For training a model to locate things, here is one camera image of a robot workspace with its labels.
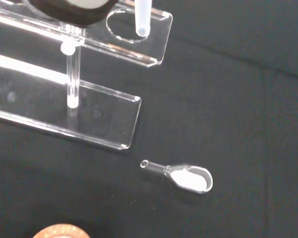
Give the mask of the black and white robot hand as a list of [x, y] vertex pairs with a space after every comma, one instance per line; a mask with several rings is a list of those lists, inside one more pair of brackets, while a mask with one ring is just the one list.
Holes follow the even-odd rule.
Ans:
[[24, 0], [35, 14], [86, 28], [103, 20], [116, 0]]

